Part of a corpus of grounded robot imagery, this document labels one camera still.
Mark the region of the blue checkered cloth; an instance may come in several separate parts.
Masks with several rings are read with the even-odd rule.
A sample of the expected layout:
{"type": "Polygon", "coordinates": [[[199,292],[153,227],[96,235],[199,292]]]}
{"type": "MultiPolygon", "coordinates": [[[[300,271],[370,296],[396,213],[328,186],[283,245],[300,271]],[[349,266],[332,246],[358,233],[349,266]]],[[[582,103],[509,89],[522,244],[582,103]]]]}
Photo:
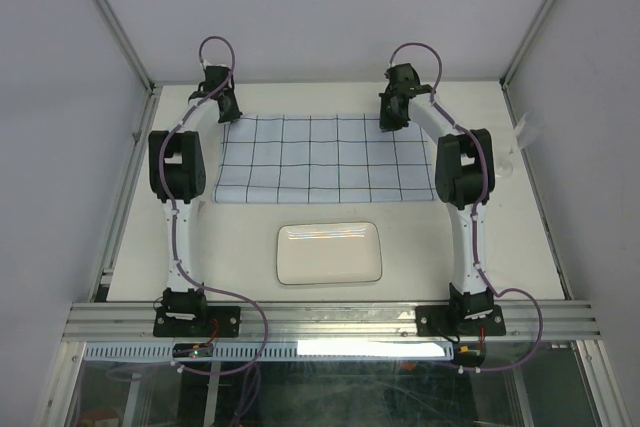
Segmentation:
{"type": "Polygon", "coordinates": [[[416,124],[375,114],[246,115],[225,126],[213,199],[221,204],[433,201],[432,144],[416,124]]]}

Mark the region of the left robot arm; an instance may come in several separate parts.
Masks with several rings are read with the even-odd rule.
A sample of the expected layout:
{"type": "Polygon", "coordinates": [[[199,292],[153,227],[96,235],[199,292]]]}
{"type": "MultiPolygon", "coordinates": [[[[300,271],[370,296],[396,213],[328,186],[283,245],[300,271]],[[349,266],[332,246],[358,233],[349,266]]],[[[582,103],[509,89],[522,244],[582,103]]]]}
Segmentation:
{"type": "Polygon", "coordinates": [[[210,323],[194,255],[195,224],[207,185],[202,137],[213,124],[232,123],[241,117],[232,69],[206,64],[204,80],[189,97],[176,125],[148,135],[150,188],[162,204],[169,246],[167,287],[159,317],[163,324],[174,321],[192,336],[204,332],[210,323]]]}

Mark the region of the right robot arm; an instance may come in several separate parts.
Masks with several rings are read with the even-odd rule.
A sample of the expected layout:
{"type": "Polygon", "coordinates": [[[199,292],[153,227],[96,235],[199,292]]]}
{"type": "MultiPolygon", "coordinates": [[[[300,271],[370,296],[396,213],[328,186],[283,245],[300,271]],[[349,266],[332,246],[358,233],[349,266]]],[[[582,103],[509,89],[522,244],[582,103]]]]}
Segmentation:
{"type": "Polygon", "coordinates": [[[390,66],[385,78],[380,128],[396,132],[413,122],[436,146],[436,193],[447,207],[453,236],[447,321],[455,332],[469,334],[494,310],[485,252],[486,204],[495,187],[491,134],[460,125],[411,64],[390,66]]]}

